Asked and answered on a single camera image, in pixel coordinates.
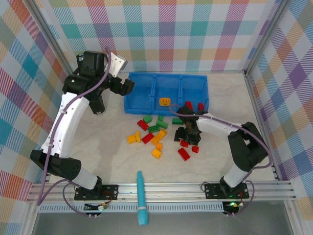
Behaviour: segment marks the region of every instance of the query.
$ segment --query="yellow lego brick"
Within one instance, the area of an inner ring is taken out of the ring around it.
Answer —
[[[163,144],[162,143],[157,143],[156,144],[156,149],[157,150],[162,150],[162,148],[163,148]]]
[[[171,99],[170,98],[161,98],[160,99],[160,106],[170,106],[171,105]]]
[[[167,135],[167,131],[162,129],[162,130],[160,130],[159,135],[161,135],[162,138],[164,138]]]
[[[159,141],[161,141],[162,137],[160,136],[160,134],[157,134],[156,136],[154,136],[151,140],[151,143],[153,144],[157,144]]]
[[[157,150],[157,149],[155,148],[155,149],[152,151],[152,155],[153,155],[155,158],[159,159],[159,158],[161,157],[162,153],[161,153],[159,150]]]
[[[128,136],[127,141],[129,144],[136,143],[137,142],[136,136],[135,135]]]
[[[141,142],[141,139],[140,139],[139,131],[136,131],[135,137],[136,137],[137,143],[140,143],[140,142]]]
[[[151,143],[153,144],[157,144],[158,142],[160,142],[165,136],[167,135],[167,131],[166,130],[160,130],[160,132],[154,136],[151,140]]]

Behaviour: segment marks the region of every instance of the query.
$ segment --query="black mounting plate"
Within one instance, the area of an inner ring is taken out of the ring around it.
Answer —
[[[85,195],[82,191],[80,191],[81,187],[77,188],[74,200],[75,201],[110,201],[110,197],[107,196],[107,194],[104,194],[103,192],[108,191],[112,195],[112,201],[117,200],[118,195],[118,185],[102,185],[101,194],[97,198],[88,197],[88,195]]]
[[[243,199],[249,198],[248,188],[245,183],[241,183],[238,187],[228,196],[225,196],[221,190],[220,184],[204,184],[205,198],[206,199],[241,199],[242,193]]]

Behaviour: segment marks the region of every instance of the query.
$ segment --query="metal rail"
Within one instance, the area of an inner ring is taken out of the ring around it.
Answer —
[[[146,201],[147,203],[174,203],[174,202],[227,202],[231,199],[210,199],[205,198],[204,192],[200,189],[202,182],[194,183],[146,183]],[[45,191],[51,187],[52,184],[45,185]],[[57,185],[46,197],[45,203],[62,203],[62,190],[65,184]],[[255,196],[256,201],[273,201],[273,200],[295,200],[295,194],[292,185],[289,181],[256,181]],[[40,184],[34,184],[28,197],[28,203],[33,203],[37,200]],[[248,190],[251,195],[252,187],[248,184]],[[74,186],[69,186],[65,190],[66,198],[71,203],[100,203],[101,201],[74,201]],[[137,202],[137,187],[136,183],[121,183],[118,190],[118,202]]]

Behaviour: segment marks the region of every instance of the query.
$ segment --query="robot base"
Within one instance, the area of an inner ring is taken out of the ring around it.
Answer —
[[[248,188],[245,183],[239,184],[231,193],[225,195],[221,190],[221,184],[204,184],[206,199],[247,199],[249,198]]]
[[[118,185],[101,185],[99,189],[99,196],[95,197],[94,194],[90,194],[88,189],[78,187],[75,190],[75,201],[116,201],[118,196]]]

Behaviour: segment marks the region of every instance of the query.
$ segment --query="green lego brick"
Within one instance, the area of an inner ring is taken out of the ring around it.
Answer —
[[[179,118],[173,118],[173,125],[183,125],[182,121]]]
[[[158,132],[158,131],[160,131],[160,127],[157,126],[157,125],[155,125],[155,126],[150,126],[150,127],[148,127],[148,131],[149,131],[149,133]]]
[[[163,129],[167,129],[168,127],[168,123],[164,122],[164,121],[156,121],[156,124],[159,126],[159,127],[162,127]]]
[[[163,119],[164,119],[164,116],[158,116],[158,118],[157,118],[159,121],[163,121]]]
[[[150,122],[152,122],[152,117],[150,115],[146,115],[143,117],[143,121],[148,124]]]

